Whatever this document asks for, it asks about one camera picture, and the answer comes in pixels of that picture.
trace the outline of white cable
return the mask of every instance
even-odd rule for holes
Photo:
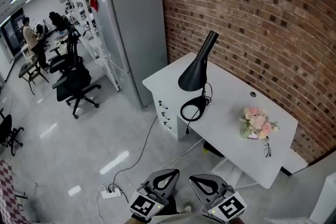
[[[241,187],[234,188],[234,189],[237,190],[237,189],[241,189],[241,188],[247,188],[247,187],[251,187],[251,186],[254,186],[254,185],[258,185],[258,184],[259,184],[258,182],[255,182],[255,183],[253,183],[253,184],[249,184],[249,185],[241,186]]]
[[[186,152],[184,152],[184,153],[182,153],[181,155],[179,155],[175,160],[173,160],[171,163],[168,163],[168,164],[166,164],[165,166],[162,166],[160,169],[158,169],[158,170],[156,170],[156,172],[157,171],[160,171],[162,168],[165,168],[165,167],[167,167],[168,165],[171,165],[171,164],[173,164],[173,163],[175,163],[180,157],[182,157],[184,154],[187,154],[189,151],[191,151],[191,150],[193,150],[194,149],[194,147],[199,143],[199,142],[201,142],[203,140],[203,138],[201,139],[201,140],[199,140],[199,141],[197,141],[189,150],[187,150]],[[129,192],[129,191],[133,191],[133,190],[135,190],[135,189],[137,189],[139,186],[140,186],[140,184],[137,186],[137,187],[135,187],[135,188],[132,188],[132,189],[128,189],[128,190],[124,190],[124,191],[122,191],[123,193],[126,193],[126,192]]]
[[[99,216],[101,222],[103,222],[103,224],[105,224],[105,223],[104,223],[104,220],[101,218],[101,216],[100,216],[100,214],[99,214],[99,205],[98,205],[98,202],[97,202],[97,196],[98,196],[98,192],[99,192],[100,188],[104,188],[104,190],[106,191],[106,188],[105,188],[104,186],[100,186],[100,187],[97,189],[97,193],[96,193],[97,212],[98,212],[98,216]]]

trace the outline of gray refrigerator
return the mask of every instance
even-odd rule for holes
[[[142,81],[167,65],[162,0],[97,0],[92,9],[107,61],[137,108],[153,101]]]

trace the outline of white desk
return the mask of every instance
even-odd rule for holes
[[[153,94],[159,122],[177,140],[185,135],[188,123],[180,115],[181,106],[202,91],[186,92],[177,84],[195,57],[191,52],[143,81]],[[207,78],[214,91],[212,102],[198,121],[190,123],[190,128],[256,182],[270,188],[285,161],[298,121],[266,96],[211,62],[208,62]],[[255,98],[250,96],[252,91],[256,93]],[[269,135],[271,157],[265,158],[261,140],[243,139],[239,135],[239,118],[244,108],[252,106],[266,109],[270,120],[277,121],[280,127],[277,133]]]

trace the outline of floor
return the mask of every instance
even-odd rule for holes
[[[32,95],[27,82],[18,78],[23,58],[15,64],[0,95],[4,114],[12,115],[14,127],[25,128],[19,135],[24,146],[16,149],[15,157],[2,147],[0,158],[12,165],[15,187],[27,193],[29,206],[40,222],[101,223],[95,202],[97,189],[107,186],[117,171],[137,160],[155,118],[153,105],[142,111],[135,109],[122,93],[116,92],[85,49],[80,44],[78,47],[92,76],[91,82],[102,86],[88,94],[100,104],[98,109],[81,101],[79,119],[75,120],[71,115],[73,104],[68,107],[65,102],[57,102],[56,90],[51,88],[60,76],[58,73],[46,74],[50,83],[37,78]],[[133,169],[120,173],[116,183],[122,190],[136,187],[199,139],[197,135],[188,135],[177,142],[155,122],[141,160]],[[206,154],[200,143],[170,166],[181,172],[175,191],[178,208],[190,201],[200,209],[188,178],[210,173],[219,161],[214,154]],[[287,180],[280,172],[269,190],[260,186],[239,190],[248,204],[242,220],[248,224],[263,223]],[[132,194],[132,191],[126,193],[129,199]],[[124,223],[130,217],[124,197],[103,200],[99,194],[97,200],[105,224]]]

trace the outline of brick wall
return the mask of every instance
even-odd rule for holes
[[[210,61],[271,98],[299,126],[291,148],[312,162],[336,147],[335,0],[163,0],[174,61],[219,33]]]

